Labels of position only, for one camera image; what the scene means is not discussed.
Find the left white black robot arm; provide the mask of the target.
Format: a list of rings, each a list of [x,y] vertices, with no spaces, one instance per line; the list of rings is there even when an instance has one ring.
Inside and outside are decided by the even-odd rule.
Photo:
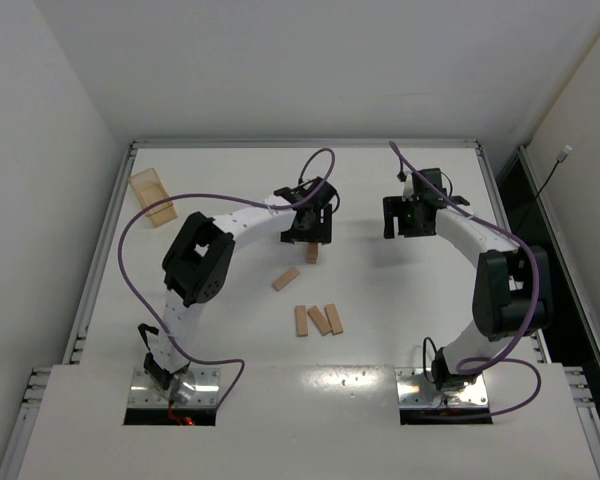
[[[139,328],[155,335],[146,342],[144,369],[161,390],[170,390],[192,362],[184,353],[185,339],[197,327],[205,304],[224,287],[233,255],[274,234],[283,243],[329,244],[338,202],[336,188],[316,177],[228,214],[195,212],[187,217],[162,261],[166,304],[160,327]]]

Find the wood block diagonal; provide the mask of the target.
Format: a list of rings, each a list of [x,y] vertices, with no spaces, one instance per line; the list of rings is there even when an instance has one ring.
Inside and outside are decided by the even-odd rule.
[[[299,269],[297,267],[291,267],[273,281],[272,288],[276,292],[279,292],[282,289],[284,289],[286,286],[288,286],[296,278],[298,278],[299,275],[300,275]]]

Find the wooden block box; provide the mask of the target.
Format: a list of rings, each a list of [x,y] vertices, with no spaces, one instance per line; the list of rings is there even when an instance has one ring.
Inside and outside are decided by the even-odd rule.
[[[169,197],[154,168],[146,169],[129,178],[129,184],[142,209]],[[178,215],[172,201],[166,201],[145,212],[145,217],[154,228],[161,227]]]

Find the wood block tower top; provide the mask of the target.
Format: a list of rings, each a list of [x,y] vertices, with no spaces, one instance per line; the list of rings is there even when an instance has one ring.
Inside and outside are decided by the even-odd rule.
[[[319,245],[317,243],[310,243],[307,249],[307,256],[309,258],[317,258],[319,254]]]

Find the wood block row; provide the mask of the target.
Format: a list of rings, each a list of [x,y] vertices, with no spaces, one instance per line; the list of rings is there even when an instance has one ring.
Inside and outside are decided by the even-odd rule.
[[[332,332],[329,320],[322,313],[321,309],[318,306],[310,307],[307,310],[307,313],[322,336],[325,336]]]
[[[325,306],[325,313],[329,321],[332,334],[342,334],[344,332],[344,329],[336,305],[327,304]]]
[[[297,305],[294,310],[295,329],[298,337],[307,337],[308,330],[308,314],[305,305]]]

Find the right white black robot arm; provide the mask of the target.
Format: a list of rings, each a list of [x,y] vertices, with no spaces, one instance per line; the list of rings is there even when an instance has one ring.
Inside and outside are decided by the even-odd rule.
[[[520,245],[510,232],[476,217],[461,196],[448,197],[438,168],[413,176],[412,193],[382,200],[384,237],[438,236],[475,268],[472,320],[435,354],[432,382],[459,389],[505,359],[517,342],[554,317],[549,259],[538,246]]]

